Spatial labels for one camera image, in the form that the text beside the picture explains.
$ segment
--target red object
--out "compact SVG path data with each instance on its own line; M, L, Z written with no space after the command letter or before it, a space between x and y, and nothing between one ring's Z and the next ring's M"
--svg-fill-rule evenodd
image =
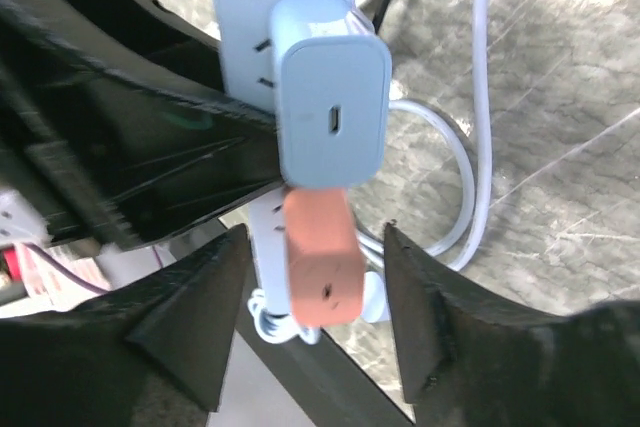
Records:
M22 275L20 274L20 263L18 262L16 250L13 248L3 250L2 255L9 266L9 275L11 275L11 279L22 280Z

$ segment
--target power adapter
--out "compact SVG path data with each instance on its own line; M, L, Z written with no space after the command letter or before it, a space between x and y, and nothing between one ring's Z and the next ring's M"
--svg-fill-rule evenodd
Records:
M269 35L285 180L369 180L382 165L391 86L391 54L371 22L345 0L281 0Z

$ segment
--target gray marble countertop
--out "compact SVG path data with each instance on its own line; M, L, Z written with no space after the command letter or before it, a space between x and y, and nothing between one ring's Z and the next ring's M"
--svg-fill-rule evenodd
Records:
M211 0L160 1L197 27L212 19ZM473 143L471 7L393 0L381 35L395 95L440 107ZM557 314L640 297L639 20L640 0L491 0L493 200L469 278ZM374 232L397 219L427 246L457 216L455 161L408 114L393 113L387 140L352 201ZM402 405L390 326L331 334Z

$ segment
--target gray floor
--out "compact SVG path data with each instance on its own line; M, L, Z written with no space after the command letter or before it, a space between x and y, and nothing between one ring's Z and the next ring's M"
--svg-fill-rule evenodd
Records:
M161 1L211 20L210 0ZM471 0L394 0L382 37L396 93L441 107L473 140L470 17ZM494 192L469 278L560 314L640 298L639 20L640 0L491 0ZM434 131L393 115L385 166L352 199L375 231L397 219L429 245L457 215L460 181ZM331 333L401 403L390 327Z

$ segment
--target orange plug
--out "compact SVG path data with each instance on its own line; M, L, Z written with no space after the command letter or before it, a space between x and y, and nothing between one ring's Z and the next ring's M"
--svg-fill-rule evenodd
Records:
M306 327L362 312L366 264L344 189L293 189L283 205L291 311Z

